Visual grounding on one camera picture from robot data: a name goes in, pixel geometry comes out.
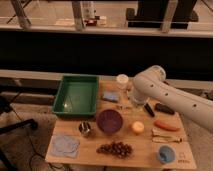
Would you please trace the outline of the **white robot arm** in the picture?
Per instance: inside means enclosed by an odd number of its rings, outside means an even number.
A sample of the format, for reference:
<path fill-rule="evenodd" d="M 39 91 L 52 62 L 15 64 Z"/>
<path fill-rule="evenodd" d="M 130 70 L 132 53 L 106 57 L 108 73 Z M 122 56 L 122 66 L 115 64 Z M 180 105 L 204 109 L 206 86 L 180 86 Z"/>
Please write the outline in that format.
<path fill-rule="evenodd" d="M 169 86 L 165 79 L 166 72 L 159 65 L 138 73 L 132 79 L 130 99 L 140 105 L 156 99 L 213 133 L 213 101 Z"/>

